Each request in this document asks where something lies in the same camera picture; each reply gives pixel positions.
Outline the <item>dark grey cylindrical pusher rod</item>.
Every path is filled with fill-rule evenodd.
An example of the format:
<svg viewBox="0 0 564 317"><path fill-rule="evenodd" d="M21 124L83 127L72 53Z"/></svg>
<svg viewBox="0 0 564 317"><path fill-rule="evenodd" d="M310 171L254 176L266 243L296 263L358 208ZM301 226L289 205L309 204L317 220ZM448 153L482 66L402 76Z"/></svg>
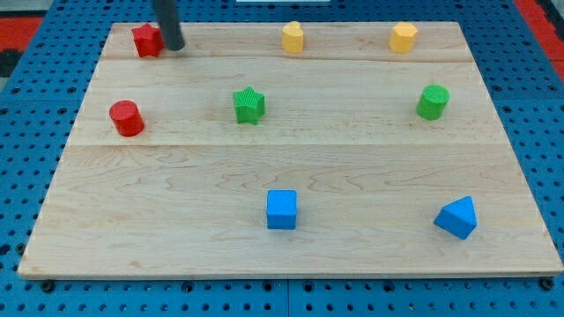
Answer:
<svg viewBox="0 0 564 317"><path fill-rule="evenodd" d="M184 48L181 23L175 0L152 0L152 8L159 24L165 47L172 51Z"/></svg>

